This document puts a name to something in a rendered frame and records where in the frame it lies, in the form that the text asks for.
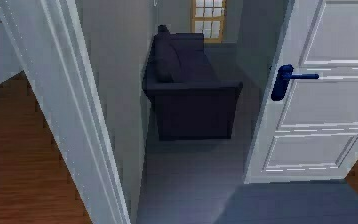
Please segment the dark navy sofa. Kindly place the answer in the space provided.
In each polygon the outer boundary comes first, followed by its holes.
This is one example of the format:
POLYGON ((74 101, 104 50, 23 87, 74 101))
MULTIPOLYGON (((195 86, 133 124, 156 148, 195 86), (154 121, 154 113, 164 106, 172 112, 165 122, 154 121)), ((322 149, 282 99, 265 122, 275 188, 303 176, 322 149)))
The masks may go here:
POLYGON ((242 87, 240 81, 217 77, 205 54, 203 34, 158 27, 143 91, 161 140, 229 139, 242 87))

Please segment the wooden framed window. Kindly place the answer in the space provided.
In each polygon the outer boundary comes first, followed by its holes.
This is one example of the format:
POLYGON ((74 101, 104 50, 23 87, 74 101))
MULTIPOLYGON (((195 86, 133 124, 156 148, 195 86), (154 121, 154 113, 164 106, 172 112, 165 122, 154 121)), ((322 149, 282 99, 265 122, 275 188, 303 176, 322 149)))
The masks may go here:
POLYGON ((191 12, 191 31, 201 33, 206 43, 221 43, 226 0, 192 0, 191 12))

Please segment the white panelled room door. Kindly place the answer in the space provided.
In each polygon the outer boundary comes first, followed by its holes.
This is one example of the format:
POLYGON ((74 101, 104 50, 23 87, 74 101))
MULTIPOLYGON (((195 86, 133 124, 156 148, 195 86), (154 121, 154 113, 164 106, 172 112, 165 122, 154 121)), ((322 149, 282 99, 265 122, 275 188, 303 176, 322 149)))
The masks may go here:
POLYGON ((358 0, 290 0, 261 104, 244 181, 336 180, 358 159, 358 0), (273 101, 278 69, 294 74, 273 101))

